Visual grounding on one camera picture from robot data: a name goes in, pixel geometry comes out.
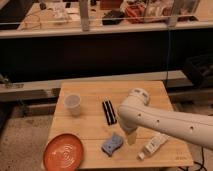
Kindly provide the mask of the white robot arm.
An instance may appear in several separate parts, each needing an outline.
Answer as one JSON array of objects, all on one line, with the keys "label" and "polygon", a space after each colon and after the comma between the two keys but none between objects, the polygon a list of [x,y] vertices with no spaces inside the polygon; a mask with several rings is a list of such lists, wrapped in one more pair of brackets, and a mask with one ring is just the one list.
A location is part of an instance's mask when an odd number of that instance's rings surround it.
[{"label": "white robot arm", "polygon": [[149,102],[146,90],[129,92],[117,109],[124,132],[131,134],[141,126],[213,150],[213,116],[157,109]]}]

